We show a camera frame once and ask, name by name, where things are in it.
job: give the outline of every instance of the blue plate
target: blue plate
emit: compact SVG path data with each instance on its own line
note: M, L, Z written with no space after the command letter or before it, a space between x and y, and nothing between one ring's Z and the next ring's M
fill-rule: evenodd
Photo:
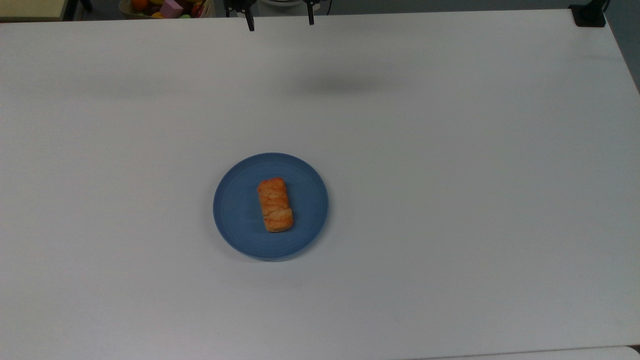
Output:
M280 176L287 185L293 226L281 233L264 228L258 184ZM287 154L268 152L240 161L222 178L213 197L213 219L222 237L245 255L275 260L308 246L326 220L329 196L309 164Z

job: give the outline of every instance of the fruit basket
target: fruit basket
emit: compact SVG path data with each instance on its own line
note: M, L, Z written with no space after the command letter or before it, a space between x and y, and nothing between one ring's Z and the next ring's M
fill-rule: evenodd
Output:
M184 14L190 17L215 17L212 0L176 0L183 8ZM162 0L120 0L118 8L125 19L162 19L152 16L160 11Z

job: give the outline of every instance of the white table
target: white table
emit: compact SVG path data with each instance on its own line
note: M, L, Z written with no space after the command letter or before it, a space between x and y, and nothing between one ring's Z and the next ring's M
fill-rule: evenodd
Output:
M0 25L0 357L412 359L640 343L640 97L568 10ZM254 261L211 202L330 194Z
M526 352L485 356L446 357L447 360L640 360L629 347L583 348L578 350Z

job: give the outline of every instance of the pastry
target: pastry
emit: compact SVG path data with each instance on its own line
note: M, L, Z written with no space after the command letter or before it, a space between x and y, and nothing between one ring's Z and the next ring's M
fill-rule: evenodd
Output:
M287 187L281 177L260 182L258 198L267 231L279 233L293 226L293 212L289 207Z

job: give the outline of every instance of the black clamp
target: black clamp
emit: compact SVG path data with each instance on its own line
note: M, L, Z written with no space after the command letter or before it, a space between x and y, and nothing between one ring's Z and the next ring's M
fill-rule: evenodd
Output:
M303 0L307 4L307 13L309 14L309 25L313 25L316 22L314 21L314 5L319 4L320 1L326 0Z
M246 24L249 25L249 31L254 31L255 26L253 24L251 6L255 4L255 2L256 0L224 0L225 15L229 17L233 11L243 13L244 17L246 17Z
M604 28L604 25L607 24L604 19L604 11L607 10L609 1L592 0L587 5L569 5L569 9L573 13L573 21L581 28Z

